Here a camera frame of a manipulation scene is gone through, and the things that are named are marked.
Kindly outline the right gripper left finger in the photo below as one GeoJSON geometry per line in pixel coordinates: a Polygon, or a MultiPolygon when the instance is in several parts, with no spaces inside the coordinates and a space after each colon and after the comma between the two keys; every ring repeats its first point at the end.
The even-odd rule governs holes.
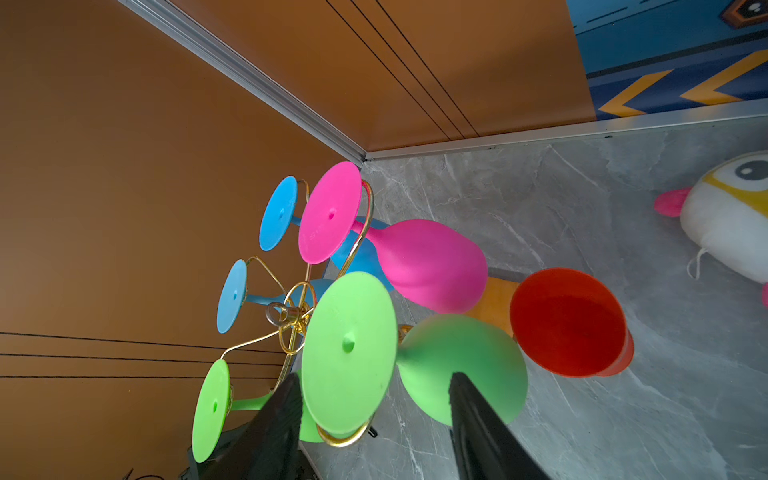
{"type": "Polygon", "coordinates": [[[303,398],[291,373],[203,479],[295,479],[303,398]]]}

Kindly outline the red wine glass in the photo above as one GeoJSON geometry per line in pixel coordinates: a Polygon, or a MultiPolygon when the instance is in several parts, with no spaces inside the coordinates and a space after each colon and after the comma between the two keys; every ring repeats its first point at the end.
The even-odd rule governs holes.
{"type": "Polygon", "coordinates": [[[510,323],[520,348],[545,370],[564,377],[610,377],[631,364],[635,345],[613,293],[591,275],[548,268],[519,284],[510,323]]]}

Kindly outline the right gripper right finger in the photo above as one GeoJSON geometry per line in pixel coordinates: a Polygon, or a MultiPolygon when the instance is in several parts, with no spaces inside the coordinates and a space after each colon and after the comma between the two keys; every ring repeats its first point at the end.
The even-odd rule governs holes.
{"type": "Polygon", "coordinates": [[[449,395],[451,439],[461,479],[548,477],[466,374],[452,375],[449,395]]]}

